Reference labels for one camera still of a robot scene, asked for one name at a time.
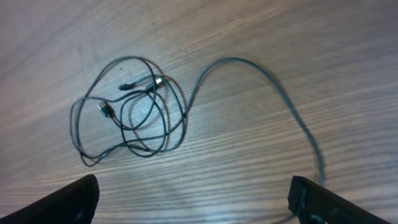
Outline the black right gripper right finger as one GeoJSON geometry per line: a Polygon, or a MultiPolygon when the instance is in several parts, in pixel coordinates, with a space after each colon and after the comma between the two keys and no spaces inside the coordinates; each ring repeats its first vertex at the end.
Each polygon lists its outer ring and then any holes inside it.
{"type": "Polygon", "coordinates": [[[389,224],[308,178],[293,176],[289,210],[300,223],[389,224]]]}

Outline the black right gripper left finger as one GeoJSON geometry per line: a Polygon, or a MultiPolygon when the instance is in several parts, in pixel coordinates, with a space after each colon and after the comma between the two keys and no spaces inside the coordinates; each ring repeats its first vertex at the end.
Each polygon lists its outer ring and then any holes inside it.
{"type": "Polygon", "coordinates": [[[3,224],[90,224],[100,197],[98,180],[88,174],[50,195],[1,218],[3,224]]]}

